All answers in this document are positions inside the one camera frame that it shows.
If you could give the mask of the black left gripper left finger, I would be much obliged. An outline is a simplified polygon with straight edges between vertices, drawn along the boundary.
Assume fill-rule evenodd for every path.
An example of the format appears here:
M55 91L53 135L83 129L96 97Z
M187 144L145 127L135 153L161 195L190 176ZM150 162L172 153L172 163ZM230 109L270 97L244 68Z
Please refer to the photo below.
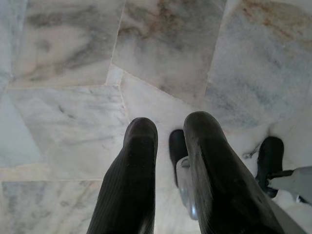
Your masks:
M87 233L152 234L158 135L148 118L135 118L106 172Z

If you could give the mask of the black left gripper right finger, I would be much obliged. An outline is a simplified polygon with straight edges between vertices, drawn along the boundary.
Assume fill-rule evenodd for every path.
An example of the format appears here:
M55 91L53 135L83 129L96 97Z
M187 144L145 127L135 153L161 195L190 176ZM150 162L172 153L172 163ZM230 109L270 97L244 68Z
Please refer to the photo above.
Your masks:
M193 112L183 130L201 233L282 234L265 194L218 121L206 112Z

